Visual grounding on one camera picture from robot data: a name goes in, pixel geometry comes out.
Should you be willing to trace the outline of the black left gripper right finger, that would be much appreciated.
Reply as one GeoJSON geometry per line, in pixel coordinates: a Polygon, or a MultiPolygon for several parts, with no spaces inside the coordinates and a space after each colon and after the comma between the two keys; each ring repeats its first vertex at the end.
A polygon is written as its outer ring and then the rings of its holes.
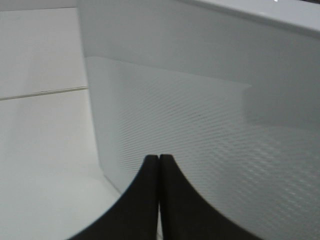
{"type": "Polygon", "coordinates": [[[160,217],[165,240],[251,240],[253,235],[215,210],[189,183],[174,157],[160,156],[160,217]]]}

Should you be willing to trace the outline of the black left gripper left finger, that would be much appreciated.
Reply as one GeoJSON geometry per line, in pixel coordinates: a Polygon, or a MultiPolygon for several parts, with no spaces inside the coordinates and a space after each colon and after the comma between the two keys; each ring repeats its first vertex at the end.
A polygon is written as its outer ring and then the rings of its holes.
{"type": "Polygon", "coordinates": [[[155,240],[160,160],[147,155],[131,184],[102,216],[71,240],[155,240]]]}

